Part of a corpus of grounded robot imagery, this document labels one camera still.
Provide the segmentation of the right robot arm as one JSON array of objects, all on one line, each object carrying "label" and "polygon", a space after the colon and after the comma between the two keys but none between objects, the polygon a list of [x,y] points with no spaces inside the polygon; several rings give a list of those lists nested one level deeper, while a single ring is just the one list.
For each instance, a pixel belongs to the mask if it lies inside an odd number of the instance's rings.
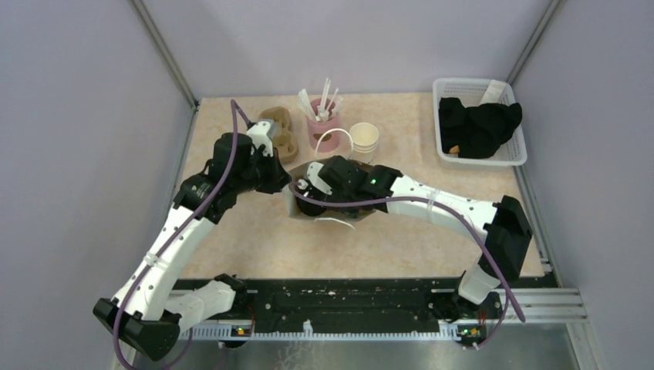
[{"label": "right robot arm", "polygon": [[498,202],[457,196],[414,180],[400,170],[371,166],[343,156],[313,161],[283,190],[293,217],[342,222],[361,220],[376,211],[445,227],[469,237],[481,249],[452,297],[454,311],[472,318],[498,287],[520,277],[533,229],[519,200]]}]

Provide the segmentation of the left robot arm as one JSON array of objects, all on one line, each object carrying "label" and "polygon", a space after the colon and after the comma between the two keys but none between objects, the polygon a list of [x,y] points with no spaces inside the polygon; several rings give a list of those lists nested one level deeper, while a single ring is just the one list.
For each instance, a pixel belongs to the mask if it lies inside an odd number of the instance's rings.
[{"label": "left robot arm", "polygon": [[113,336],[122,368],[133,368],[124,346],[159,361],[180,334],[202,321],[222,313],[239,318],[246,312],[244,285],[227,274],[179,298],[170,294],[192,254],[238,195],[252,190],[276,194],[290,181],[270,134],[251,128],[226,133],[215,143],[204,170],[182,183],[161,232],[132,276],[93,308],[93,315]]}]

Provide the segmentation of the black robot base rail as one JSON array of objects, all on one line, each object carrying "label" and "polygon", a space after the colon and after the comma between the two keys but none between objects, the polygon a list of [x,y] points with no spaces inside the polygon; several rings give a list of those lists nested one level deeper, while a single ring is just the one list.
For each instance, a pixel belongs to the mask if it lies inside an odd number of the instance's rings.
[{"label": "black robot base rail", "polygon": [[480,305],[454,293],[455,278],[245,279],[232,308],[210,319],[230,323],[231,341],[298,337],[482,339],[504,304]]}]

